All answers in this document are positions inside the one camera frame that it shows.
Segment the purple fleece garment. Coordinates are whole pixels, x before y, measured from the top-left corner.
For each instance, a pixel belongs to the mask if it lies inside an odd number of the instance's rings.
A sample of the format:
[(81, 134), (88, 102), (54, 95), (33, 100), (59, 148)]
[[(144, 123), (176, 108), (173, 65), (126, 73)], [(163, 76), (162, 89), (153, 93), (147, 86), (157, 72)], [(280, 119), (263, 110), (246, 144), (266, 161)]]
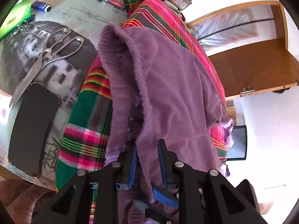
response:
[(108, 74), (112, 124), (106, 163), (134, 141), (139, 157), (138, 190), (154, 202), (152, 186), (161, 186), (157, 142), (200, 171), (217, 169), (229, 176), (212, 142), (213, 126), (233, 142), (232, 119), (197, 55), (147, 27), (107, 25), (98, 55)]

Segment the pink plaid table cloth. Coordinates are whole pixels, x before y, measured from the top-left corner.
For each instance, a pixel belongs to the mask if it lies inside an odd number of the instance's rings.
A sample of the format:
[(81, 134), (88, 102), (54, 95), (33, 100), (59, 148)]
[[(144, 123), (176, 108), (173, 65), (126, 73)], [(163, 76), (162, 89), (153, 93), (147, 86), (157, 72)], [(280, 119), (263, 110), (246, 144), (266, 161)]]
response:
[[(124, 27), (153, 29), (197, 55), (210, 75), (221, 102), (223, 85), (202, 47), (173, 11), (160, 0), (125, 0), (129, 19)], [(56, 169), (56, 187), (62, 188), (80, 169), (104, 167), (112, 122), (112, 95), (108, 75), (96, 58), (89, 69), (78, 100), (61, 139)]]

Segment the black office chair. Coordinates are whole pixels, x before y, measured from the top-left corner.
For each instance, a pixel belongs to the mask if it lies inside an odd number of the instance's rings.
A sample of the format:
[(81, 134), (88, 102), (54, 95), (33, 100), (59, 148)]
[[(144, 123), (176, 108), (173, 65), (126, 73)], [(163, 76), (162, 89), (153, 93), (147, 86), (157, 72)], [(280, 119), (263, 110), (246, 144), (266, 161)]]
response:
[(247, 127), (245, 125), (234, 126), (232, 130), (234, 144), (228, 149), (227, 160), (246, 160), (247, 156)]

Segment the black smartphone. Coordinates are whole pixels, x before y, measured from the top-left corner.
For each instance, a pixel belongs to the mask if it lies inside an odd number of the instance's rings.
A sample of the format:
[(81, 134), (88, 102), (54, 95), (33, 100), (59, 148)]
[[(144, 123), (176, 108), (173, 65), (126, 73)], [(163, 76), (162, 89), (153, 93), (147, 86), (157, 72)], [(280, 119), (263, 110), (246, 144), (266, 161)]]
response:
[(18, 110), (8, 161), (33, 178), (40, 176), (44, 145), (59, 104), (58, 95), (32, 83)]

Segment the metal kitchen scissors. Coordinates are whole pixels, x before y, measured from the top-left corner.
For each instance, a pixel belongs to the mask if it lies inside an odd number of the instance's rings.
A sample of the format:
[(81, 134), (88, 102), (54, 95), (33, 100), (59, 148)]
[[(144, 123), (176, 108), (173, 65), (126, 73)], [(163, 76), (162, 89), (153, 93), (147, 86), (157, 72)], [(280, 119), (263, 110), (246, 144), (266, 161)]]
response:
[[(15, 92), (12, 95), (9, 108), (12, 109), (16, 105), (23, 93), (26, 91), (26, 89), (30, 86), (35, 77), (43, 70), (45, 66), (54, 61), (72, 56), (73, 54), (79, 51), (79, 49), (83, 46), (83, 43), (85, 41), (84, 38), (82, 38), (81, 36), (75, 36), (66, 40), (66, 38), (69, 37), (70, 34), (71, 29), (68, 27), (63, 27), (53, 32), (47, 38), (47, 40), (44, 43), (43, 50), (38, 56), (36, 62), (32, 65), (27, 75), (16, 87)], [(69, 45), (74, 41), (78, 42), (78, 46), (76, 47), (76, 49), (67, 55), (61, 56), (60, 52), (69, 47)]]

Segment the wooden door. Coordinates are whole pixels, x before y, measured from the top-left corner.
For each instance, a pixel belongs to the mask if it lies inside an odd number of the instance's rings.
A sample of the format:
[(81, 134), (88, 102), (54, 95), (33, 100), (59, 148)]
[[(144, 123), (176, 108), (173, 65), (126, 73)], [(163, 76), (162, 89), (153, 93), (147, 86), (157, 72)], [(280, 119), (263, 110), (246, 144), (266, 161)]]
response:
[(298, 60), (288, 50), (286, 15), (279, 1), (229, 6), (189, 22), (223, 84), (226, 99), (283, 92), (298, 85)]

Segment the green packet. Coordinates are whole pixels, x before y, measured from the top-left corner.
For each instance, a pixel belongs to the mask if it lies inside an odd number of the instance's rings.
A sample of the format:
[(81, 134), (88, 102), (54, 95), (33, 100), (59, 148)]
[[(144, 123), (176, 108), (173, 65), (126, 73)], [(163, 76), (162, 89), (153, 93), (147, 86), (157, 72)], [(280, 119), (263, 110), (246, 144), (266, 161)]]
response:
[(31, 17), (31, 0), (19, 0), (12, 8), (0, 29), (2, 40), (18, 24)]

